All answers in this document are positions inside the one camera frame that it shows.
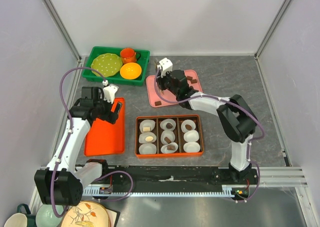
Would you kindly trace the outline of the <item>metal tongs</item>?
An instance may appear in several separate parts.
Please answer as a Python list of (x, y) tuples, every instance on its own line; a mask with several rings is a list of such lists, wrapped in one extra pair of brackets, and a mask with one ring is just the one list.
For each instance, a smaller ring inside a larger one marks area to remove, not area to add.
[(155, 59), (154, 65), (155, 65), (155, 72), (157, 72), (159, 69), (162, 68), (160, 62), (157, 59)]

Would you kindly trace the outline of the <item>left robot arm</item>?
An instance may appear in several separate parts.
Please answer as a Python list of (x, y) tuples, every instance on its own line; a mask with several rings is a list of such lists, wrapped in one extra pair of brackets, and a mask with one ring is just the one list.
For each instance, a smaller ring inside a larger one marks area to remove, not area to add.
[(83, 87), (81, 97), (68, 110), (66, 128), (60, 144), (45, 169), (39, 169), (34, 181), (45, 205), (76, 206), (83, 190), (92, 182), (106, 183), (110, 172), (105, 160), (89, 160), (76, 170), (81, 145), (94, 121), (100, 119), (115, 124), (122, 108), (115, 102), (118, 86)]

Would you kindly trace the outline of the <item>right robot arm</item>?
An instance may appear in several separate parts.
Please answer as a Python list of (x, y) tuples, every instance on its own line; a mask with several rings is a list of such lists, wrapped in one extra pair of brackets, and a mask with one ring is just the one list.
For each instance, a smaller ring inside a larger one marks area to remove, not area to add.
[(250, 148), (256, 131), (257, 118), (240, 95), (217, 97), (195, 90), (188, 84), (182, 70), (164, 72), (160, 67), (155, 74), (154, 87), (160, 91), (167, 90), (175, 97), (175, 101), (161, 99), (182, 108), (202, 111), (219, 118), (224, 133), (231, 141), (231, 159), (228, 164), (229, 178), (235, 184), (242, 183), (252, 164)]

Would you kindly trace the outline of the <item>dark oval chocolate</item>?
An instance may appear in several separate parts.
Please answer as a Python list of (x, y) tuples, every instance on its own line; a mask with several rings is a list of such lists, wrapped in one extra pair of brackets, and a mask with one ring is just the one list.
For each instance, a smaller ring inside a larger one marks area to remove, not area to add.
[(189, 124), (186, 124), (186, 125), (185, 125), (185, 129), (188, 130), (188, 131), (190, 131), (190, 130), (193, 129), (193, 127), (192, 127), (191, 125), (189, 125)]

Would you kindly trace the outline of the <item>oval white chocolate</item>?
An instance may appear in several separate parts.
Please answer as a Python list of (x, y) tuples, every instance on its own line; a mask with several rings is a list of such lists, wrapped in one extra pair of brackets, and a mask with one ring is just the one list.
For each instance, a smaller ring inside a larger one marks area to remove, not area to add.
[(153, 138), (152, 136), (147, 136), (147, 137), (145, 138), (145, 140), (146, 140), (147, 142), (151, 142), (153, 139), (154, 139), (154, 138)]

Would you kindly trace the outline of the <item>brown chocolate piece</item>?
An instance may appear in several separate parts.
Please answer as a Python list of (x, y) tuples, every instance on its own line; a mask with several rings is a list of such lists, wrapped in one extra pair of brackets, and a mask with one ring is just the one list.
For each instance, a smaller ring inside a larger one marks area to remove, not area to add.
[(168, 143), (171, 142), (171, 140), (170, 140), (168, 137), (165, 137), (164, 140), (165, 140), (166, 142), (168, 142)]

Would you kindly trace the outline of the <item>orange box lid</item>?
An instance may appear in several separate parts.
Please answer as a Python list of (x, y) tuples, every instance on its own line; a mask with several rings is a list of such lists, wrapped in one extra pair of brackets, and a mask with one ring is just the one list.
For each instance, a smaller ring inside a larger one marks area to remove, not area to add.
[(96, 119), (84, 141), (86, 157), (123, 154), (125, 152), (125, 99), (118, 97), (115, 103), (121, 103), (115, 124)]

